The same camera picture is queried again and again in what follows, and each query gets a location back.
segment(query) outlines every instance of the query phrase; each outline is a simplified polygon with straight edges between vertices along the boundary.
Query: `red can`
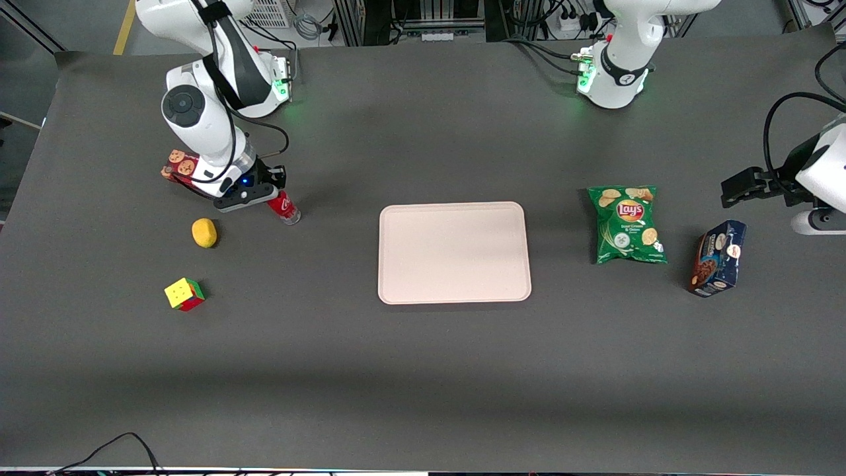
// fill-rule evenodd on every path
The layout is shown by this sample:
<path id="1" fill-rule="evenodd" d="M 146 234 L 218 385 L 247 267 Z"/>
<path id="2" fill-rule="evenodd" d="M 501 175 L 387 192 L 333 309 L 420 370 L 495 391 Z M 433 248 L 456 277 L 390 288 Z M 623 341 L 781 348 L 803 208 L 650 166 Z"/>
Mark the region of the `red can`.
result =
<path id="1" fill-rule="evenodd" d="M 299 217 L 301 213 L 299 212 L 299 208 L 294 205 L 294 202 L 291 201 L 291 198 L 285 193 L 284 190 L 279 191 L 279 196 L 276 198 L 269 200 L 267 205 L 270 207 L 271 210 L 282 220 L 284 224 L 297 224 L 299 221 Z"/>

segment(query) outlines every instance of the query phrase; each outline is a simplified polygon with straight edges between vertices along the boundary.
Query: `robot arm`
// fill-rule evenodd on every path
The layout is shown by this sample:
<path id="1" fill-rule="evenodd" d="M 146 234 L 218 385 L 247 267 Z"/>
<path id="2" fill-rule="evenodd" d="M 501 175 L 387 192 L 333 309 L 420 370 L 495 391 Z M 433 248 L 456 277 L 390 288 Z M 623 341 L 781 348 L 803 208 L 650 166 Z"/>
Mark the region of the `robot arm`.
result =
<path id="1" fill-rule="evenodd" d="M 138 18 L 150 33 L 203 55 L 190 71 L 200 89 L 207 94 L 220 91 L 231 108 L 257 118 L 288 100 L 290 79 L 288 62 L 257 52 L 238 27 L 238 20 L 252 9 L 252 0 L 138 0 L 136 4 Z M 176 86 L 178 79 L 173 77 L 181 73 L 181 69 L 168 73 L 168 88 Z"/>
<path id="2" fill-rule="evenodd" d="M 283 170 L 272 172 L 256 157 L 246 134 L 233 122 L 234 114 L 266 116 L 290 94 L 287 60 L 257 52 L 238 27 L 237 20 L 252 9 L 252 0 L 136 4 L 147 30 L 203 55 L 202 60 L 168 71 L 162 116 L 199 155 L 194 169 L 174 174 L 184 185 L 214 198 L 222 212 L 271 200 L 285 181 Z"/>
<path id="3" fill-rule="evenodd" d="M 784 196 L 788 207 L 811 203 L 791 226 L 801 235 L 846 235 L 846 115 L 797 146 L 772 173 L 750 167 L 722 183 L 724 208 Z"/>
<path id="4" fill-rule="evenodd" d="M 613 41 L 582 48 L 583 78 L 576 91 L 597 106 L 617 109 L 629 105 L 643 90 L 647 65 L 664 37 L 659 15 L 686 15 L 716 7 L 720 0 L 605 0 L 617 18 Z"/>

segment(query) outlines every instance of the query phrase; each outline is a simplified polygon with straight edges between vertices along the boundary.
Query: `green chip bag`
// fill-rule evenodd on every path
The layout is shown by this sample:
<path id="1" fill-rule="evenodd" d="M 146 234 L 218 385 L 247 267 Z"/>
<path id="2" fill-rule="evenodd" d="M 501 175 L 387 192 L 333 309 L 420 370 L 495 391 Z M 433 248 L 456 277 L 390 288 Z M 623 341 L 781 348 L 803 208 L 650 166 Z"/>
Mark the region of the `green chip bag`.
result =
<path id="1" fill-rule="evenodd" d="M 596 264 L 617 257 L 646 263 L 667 262 L 664 246 L 652 223 L 656 187 L 606 186 L 587 191 L 597 213 Z"/>

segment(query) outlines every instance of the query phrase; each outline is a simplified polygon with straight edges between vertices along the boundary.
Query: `yellow floor line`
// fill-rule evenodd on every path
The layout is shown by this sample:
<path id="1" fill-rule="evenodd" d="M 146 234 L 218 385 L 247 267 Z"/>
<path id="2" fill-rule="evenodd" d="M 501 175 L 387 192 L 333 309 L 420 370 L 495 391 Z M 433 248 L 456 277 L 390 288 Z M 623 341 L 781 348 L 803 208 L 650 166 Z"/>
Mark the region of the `yellow floor line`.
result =
<path id="1" fill-rule="evenodd" d="M 114 43 L 112 54 L 124 54 L 126 41 L 129 39 L 129 31 L 132 30 L 133 21 L 135 21 L 135 0 L 129 0 L 129 6 L 126 8 L 126 14 L 124 15 L 124 22 L 120 25 L 118 40 Z"/>

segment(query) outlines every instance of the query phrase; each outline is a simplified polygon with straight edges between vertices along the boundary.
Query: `table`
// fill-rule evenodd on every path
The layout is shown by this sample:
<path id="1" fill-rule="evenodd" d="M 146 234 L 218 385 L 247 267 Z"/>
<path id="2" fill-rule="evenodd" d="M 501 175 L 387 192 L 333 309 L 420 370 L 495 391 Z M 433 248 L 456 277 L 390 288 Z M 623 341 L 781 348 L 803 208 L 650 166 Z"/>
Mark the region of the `table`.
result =
<path id="1" fill-rule="evenodd" d="M 844 241 L 794 234 L 779 200 L 719 200 L 833 44 L 826 28 L 666 41 L 618 111 L 513 45 L 303 51 L 272 116 L 292 138 L 290 228 L 159 176 L 180 147 L 163 74 L 190 57 L 58 56 L 0 235 L 0 464 L 65 464 L 134 430 L 167 466 L 842 473 Z M 792 103 L 774 153 L 833 117 Z M 669 265 L 592 263 L 583 189 L 617 183 L 659 187 Z M 527 301 L 379 301 L 384 207 L 501 200 L 525 210 Z M 214 250 L 191 240 L 202 216 Z M 696 238 L 728 218 L 750 227 L 739 288 L 692 296 Z M 162 293 L 183 276 L 209 295 L 188 314 Z M 97 462 L 145 457 L 124 443 Z"/>

